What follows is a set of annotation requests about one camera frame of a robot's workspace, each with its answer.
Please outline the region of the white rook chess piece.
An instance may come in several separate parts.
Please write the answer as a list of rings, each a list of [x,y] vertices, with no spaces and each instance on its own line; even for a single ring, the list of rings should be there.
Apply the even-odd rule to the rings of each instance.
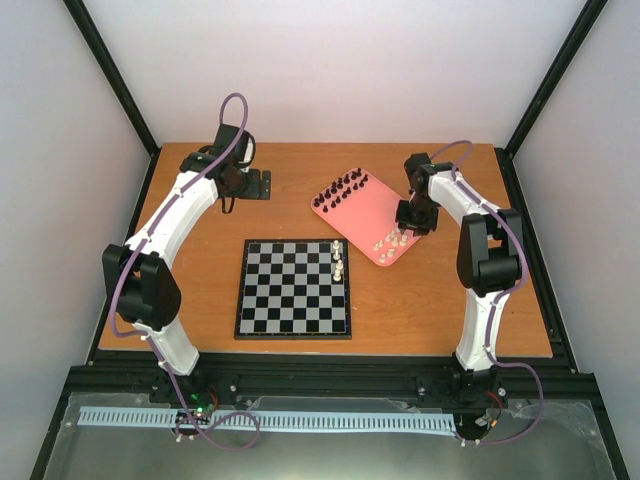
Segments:
[[[342,258],[341,253],[341,243],[338,240],[334,240],[332,244],[333,248],[333,259],[338,261]]]

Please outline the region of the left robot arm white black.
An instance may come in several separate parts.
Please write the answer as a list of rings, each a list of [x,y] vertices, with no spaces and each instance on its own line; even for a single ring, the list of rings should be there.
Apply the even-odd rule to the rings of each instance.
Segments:
[[[251,167],[255,152],[252,134],[221,124],[212,144],[182,161],[171,190],[144,226],[102,254],[112,333],[138,336],[155,347],[159,366],[176,374],[172,388],[186,402],[206,395],[208,378],[195,369],[199,352],[179,319],[181,292],[172,266],[193,227],[218,200],[260,197],[261,173]]]

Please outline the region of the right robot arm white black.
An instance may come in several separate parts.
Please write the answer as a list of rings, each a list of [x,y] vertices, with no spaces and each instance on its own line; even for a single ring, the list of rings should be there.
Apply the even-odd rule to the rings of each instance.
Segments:
[[[446,391],[454,403],[471,406],[495,384],[502,312],[527,273],[521,215],[487,201],[450,162],[434,163],[418,153],[409,157],[404,169],[410,198],[396,209],[400,232],[426,236],[436,230],[442,211],[460,228],[456,271],[466,304]]]

